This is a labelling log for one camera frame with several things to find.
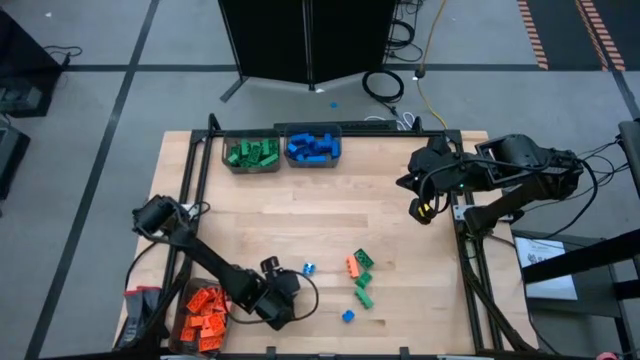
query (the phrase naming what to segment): clear plastic container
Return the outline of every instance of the clear plastic container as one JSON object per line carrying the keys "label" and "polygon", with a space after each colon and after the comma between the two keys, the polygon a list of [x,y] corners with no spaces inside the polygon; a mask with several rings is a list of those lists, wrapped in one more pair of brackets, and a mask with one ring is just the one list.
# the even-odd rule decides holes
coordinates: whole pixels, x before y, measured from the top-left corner
{"label": "clear plastic container", "polygon": [[[188,308],[187,304],[191,300],[191,298],[198,292],[200,289],[210,289],[216,288],[218,290],[221,289],[220,284],[213,280],[199,279],[193,278],[187,282],[185,286],[185,290],[180,300],[180,304],[178,304],[178,308],[176,309],[176,317],[173,322],[173,329],[171,329],[171,336],[169,337],[169,350],[173,351],[176,354],[184,354],[184,355],[194,355],[202,358],[215,358],[220,350],[212,350],[205,351],[201,353],[198,349],[198,341],[200,340],[200,332],[197,331],[197,335],[194,341],[182,341],[180,337],[182,336],[182,330],[185,327],[185,323],[187,321],[188,316],[198,315],[192,313]],[[230,305],[227,305],[227,309],[231,311]],[[225,316],[225,324],[227,324],[227,332],[229,330],[229,316]]]}
{"label": "clear plastic container", "polygon": [[[316,140],[316,144],[319,144],[323,141],[327,141],[328,139],[326,139],[325,136],[327,136],[328,134],[330,136],[330,141],[332,143],[333,142],[337,143],[337,156],[334,156],[333,149],[331,149],[324,154],[317,155],[317,156],[323,156],[325,158],[324,161],[309,161],[309,160],[300,159],[300,158],[297,159],[296,158],[297,155],[293,155],[288,147],[289,147],[289,144],[292,143],[292,138],[300,140],[300,136],[304,136],[305,134],[308,134],[309,136],[313,136]],[[285,137],[284,156],[287,159],[289,166],[294,168],[333,168],[338,165],[338,161],[342,156],[342,129],[340,128],[340,126],[336,124],[332,124],[332,123],[289,124],[284,129],[284,137]],[[306,149],[307,145],[305,145],[304,143],[299,143],[299,144],[300,145],[298,146],[303,147],[303,150],[298,150],[298,152],[307,151]]]}
{"label": "clear plastic container", "polygon": [[[248,146],[248,151],[250,154],[252,145],[259,144],[260,146],[262,146],[263,140],[271,142],[275,141],[277,147],[275,149],[270,148],[268,156],[263,156],[261,153],[258,162],[262,160],[268,161],[269,156],[276,154],[277,159],[275,160],[275,162],[272,162],[266,166],[241,166],[240,163],[242,161],[242,157],[248,155],[239,156],[237,160],[238,162],[233,164],[229,161],[230,156],[233,154],[234,147],[240,147],[241,149],[244,142],[248,144],[245,146]],[[280,134],[275,129],[227,131],[224,135],[224,143],[222,146],[222,163],[225,164],[234,174],[258,174],[276,172],[280,170]]]}

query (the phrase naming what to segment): wooden table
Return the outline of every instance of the wooden table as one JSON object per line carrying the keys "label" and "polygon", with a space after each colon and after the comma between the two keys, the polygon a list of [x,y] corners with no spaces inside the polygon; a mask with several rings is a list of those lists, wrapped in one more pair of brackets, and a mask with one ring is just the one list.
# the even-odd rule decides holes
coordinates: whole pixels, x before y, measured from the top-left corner
{"label": "wooden table", "polygon": [[[486,132],[462,134],[469,152],[487,140]],[[165,134],[150,196],[178,198],[189,138],[189,132]],[[475,353],[451,213],[440,214],[429,226],[420,225],[407,214],[415,195],[395,185],[406,173],[410,154],[426,139],[342,141],[343,156],[335,169],[291,169],[283,159],[277,173],[239,176],[222,164],[222,139],[214,139],[204,194],[212,209],[202,217],[198,237],[230,263],[246,268],[259,270],[260,261],[272,255],[284,268],[301,270],[305,262],[312,262],[317,267],[313,281],[320,290],[320,306],[310,318],[278,332],[266,324],[232,324],[223,351],[264,353],[267,346],[276,346],[279,354],[397,354],[399,347],[408,346],[412,354]],[[500,192],[474,196],[483,204]],[[495,233],[512,239],[505,224],[499,224]],[[137,253],[149,245],[141,238]],[[346,271],[346,256],[359,248],[375,261],[373,281],[367,287],[375,302],[371,310],[353,295],[355,285]],[[159,244],[146,254],[134,269],[129,288],[160,286],[167,253],[168,246]],[[522,337],[537,346],[513,248],[487,239],[485,253],[496,304]],[[192,277],[213,278],[197,264]],[[304,280],[301,286],[298,315],[314,301]],[[485,347],[490,347],[486,312],[477,303]],[[347,309],[355,312],[350,324],[341,319]],[[174,313],[175,301],[166,319],[169,327]],[[237,307],[234,314],[257,318]],[[118,328],[125,318],[123,307]]]}

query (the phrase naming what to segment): black metal frame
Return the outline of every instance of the black metal frame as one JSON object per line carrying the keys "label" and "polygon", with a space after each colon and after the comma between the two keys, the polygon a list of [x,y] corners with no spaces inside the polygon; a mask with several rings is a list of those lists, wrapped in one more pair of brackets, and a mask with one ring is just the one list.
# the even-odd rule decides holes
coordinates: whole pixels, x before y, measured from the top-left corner
{"label": "black metal frame", "polygon": [[[366,127],[363,128],[353,128],[346,127],[346,130],[343,130],[343,137],[419,137],[419,138],[429,138],[433,136],[446,136],[450,143],[454,145],[456,152],[463,152],[464,149],[462,147],[462,134],[459,130],[423,130],[421,125],[420,118],[416,119],[416,124],[412,128],[411,131],[398,131],[398,130],[369,130]],[[189,187],[192,180],[195,157],[197,152],[197,147],[200,143],[204,142],[204,151],[202,155],[202,163],[200,167],[200,173],[198,177],[198,185],[196,188],[196,196],[195,203],[201,202],[203,200],[204,189],[207,180],[207,173],[209,169],[209,162],[211,159],[212,152],[212,143],[215,137],[223,137],[225,131],[221,130],[218,121],[215,116],[211,114],[209,116],[209,128],[206,130],[193,130],[191,133],[191,139],[189,142],[189,149],[187,152],[185,171],[183,175],[182,185],[180,189],[180,197],[179,201],[181,203],[185,203],[188,200],[189,195]],[[451,211],[453,212],[453,206],[458,205],[458,196],[460,194],[451,194]],[[464,194],[465,203],[467,205],[472,205],[474,203],[472,194]],[[469,254],[467,252],[467,233],[464,227],[464,222],[460,220],[455,220],[455,216],[453,216],[454,228],[456,233],[456,241],[459,252],[459,261],[461,269],[470,268],[471,260],[469,259]],[[197,226],[199,222],[195,222],[195,227],[197,231]],[[484,250],[481,244],[473,243],[474,252],[476,254],[477,259],[477,268],[478,274],[474,280],[481,283],[481,287],[476,287],[476,290],[470,284],[467,278],[463,276],[464,279],[464,289],[465,289],[465,297],[467,300],[467,308],[469,313],[469,321],[471,326],[471,333],[473,337],[473,343],[475,348],[475,354],[470,354],[471,356],[483,356],[483,357],[492,357],[494,359],[499,360],[529,360],[529,359],[548,359],[548,360],[592,360],[591,358],[584,357],[570,357],[570,356],[559,356],[559,355],[548,355],[536,351],[505,351],[502,344],[501,332],[498,324],[501,322],[504,325],[504,319],[500,318],[492,318],[491,311],[488,311],[488,321],[489,327],[491,330],[491,339],[494,345],[493,349],[487,349],[484,346],[484,340],[482,336],[482,329],[480,327],[480,319],[478,315],[477,309],[477,301],[476,296],[478,296],[481,300],[484,299],[485,305],[487,302],[493,301],[493,294],[491,291],[491,282],[489,279],[489,271],[487,268],[486,257],[484,254]],[[185,258],[182,267],[174,279],[174,268],[176,265],[176,255],[177,251],[174,248],[171,248],[169,251],[169,255],[167,258],[167,264],[165,267],[165,276],[163,280],[163,294],[164,293],[176,293],[182,290],[186,281],[190,278],[192,261],[188,258]],[[619,290],[621,293],[625,290],[623,288],[624,285],[621,285],[621,289]],[[152,349],[130,349],[119,352],[110,352],[103,354],[89,354],[89,355],[79,355],[79,356],[70,356],[70,357],[62,357],[57,359],[158,359],[162,355],[170,354],[167,348],[160,346],[160,339],[156,339],[156,347]],[[410,355],[409,348],[401,347],[399,348],[398,355],[340,355],[340,354],[278,354],[276,355],[275,347],[267,347],[265,353],[261,354],[220,354],[216,357],[217,359],[233,359],[233,360],[275,360],[277,359],[286,359],[286,360],[331,360],[331,359],[341,359],[341,360],[410,360],[410,359],[429,359],[434,360],[437,359],[437,355]]]}

